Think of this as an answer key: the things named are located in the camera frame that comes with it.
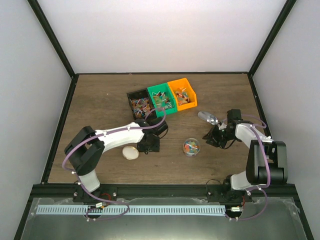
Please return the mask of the metal scoop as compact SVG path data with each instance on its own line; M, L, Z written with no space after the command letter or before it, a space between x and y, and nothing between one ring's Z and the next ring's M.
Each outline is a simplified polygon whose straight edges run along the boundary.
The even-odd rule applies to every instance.
M201 120L204 120L205 122L207 122L213 126L221 125L223 123L215 115L213 115L207 111L199 111L197 115Z

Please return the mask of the cream jar lid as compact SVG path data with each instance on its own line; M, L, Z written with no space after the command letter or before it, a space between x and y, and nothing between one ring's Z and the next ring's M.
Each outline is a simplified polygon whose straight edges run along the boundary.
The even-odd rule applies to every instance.
M133 146L125 146L122 149L122 155L127 160L136 160L139 157L139 151Z

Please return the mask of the clear plastic jar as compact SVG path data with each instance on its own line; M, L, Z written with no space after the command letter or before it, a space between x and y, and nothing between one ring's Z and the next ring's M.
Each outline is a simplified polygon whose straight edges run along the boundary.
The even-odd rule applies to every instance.
M188 138L183 143L183 152L188 157L196 156L200 151L200 143L195 138Z

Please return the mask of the black candy bin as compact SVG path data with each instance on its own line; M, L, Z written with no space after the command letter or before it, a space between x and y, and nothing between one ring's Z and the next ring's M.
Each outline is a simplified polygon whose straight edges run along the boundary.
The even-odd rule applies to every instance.
M148 119L155 119L157 117L154 111L150 113L155 107L146 88L128 92L126 95L135 120L144 119L147 114L149 114Z

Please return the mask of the orange candy bin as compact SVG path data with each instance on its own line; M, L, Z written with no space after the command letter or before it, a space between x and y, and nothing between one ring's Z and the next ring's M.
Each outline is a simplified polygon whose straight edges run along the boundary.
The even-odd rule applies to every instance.
M177 110L183 111L198 106L197 95L193 90L187 78L180 78L167 82L174 100L177 104Z

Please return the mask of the green candy bin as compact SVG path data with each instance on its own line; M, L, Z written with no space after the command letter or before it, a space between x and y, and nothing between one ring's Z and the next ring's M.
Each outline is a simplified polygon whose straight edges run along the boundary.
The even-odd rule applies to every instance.
M176 100L167 83L150 86L147 91L155 108L164 109L167 115L178 111Z

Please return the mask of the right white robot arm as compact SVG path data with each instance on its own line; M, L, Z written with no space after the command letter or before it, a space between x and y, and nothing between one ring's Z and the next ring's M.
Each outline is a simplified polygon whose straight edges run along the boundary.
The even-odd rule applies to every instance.
M245 120L240 109L227 111L226 120L219 120L206 111L200 111L198 117L212 125L203 136L208 145L227 150L239 142L248 148L245 170L229 175L223 181L222 195L225 200L232 202L240 196L240 192L249 195L252 190L287 183L287 146L283 141L273 140L259 131L259 128L267 128L266 123L254 124Z

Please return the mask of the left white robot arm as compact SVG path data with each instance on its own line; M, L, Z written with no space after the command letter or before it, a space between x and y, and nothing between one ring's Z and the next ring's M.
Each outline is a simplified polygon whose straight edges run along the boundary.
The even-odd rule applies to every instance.
M128 125L94 130L82 128L64 150L62 167L76 174L85 187L84 195L89 201L97 202L102 196L96 166L103 153L124 146L122 154L128 160L138 158L140 153L160 151L160 134L168 131L162 117L151 120L139 118Z

